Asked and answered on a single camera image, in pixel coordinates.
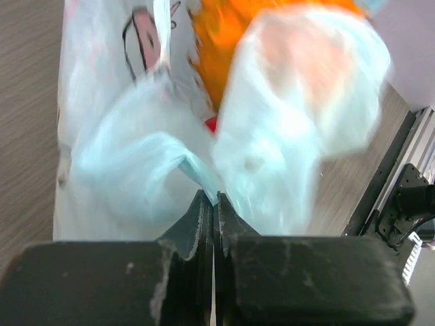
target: white plastic bag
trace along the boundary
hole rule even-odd
[[[94,23],[87,31],[104,39],[116,26],[119,13],[110,13],[119,5],[95,0],[86,6],[92,10],[83,11],[83,18]],[[64,125],[59,127],[63,181],[56,192],[55,240],[153,240],[187,211],[199,185],[212,204],[217,202],[215,179],[198,158],[210,163],[211,135],[180,97],[169,72],[170,13],[169,1],[156,0],[153,21],[146,16],[155,26],[150,37],[159,44],[158,55],[145,56],[153,64],[134,83],[124,58],[113,66],[102,62],[104,69],[113,69],[114,83],[107,85],[84,78],[92,76],[86,74],[87,60],[69,62],[64,53]],[[72,43],[78,35],[70,35]]]
[[[322,158],[365,149],[390,57],[336,8],[266,11],[240,40],[220,108],[215,167],[261,234],[304,234]]]
[[[354,0],[355,4],[369,14],[376,14],[389,0]]]
[[[171,0],[172,79],[206,118],[205,95],[188,63],[195,50],[185,0]],[[153,0],[65,0],[58,81],[58,141],[67,152],[84,122],[101,117],[160,57]]]

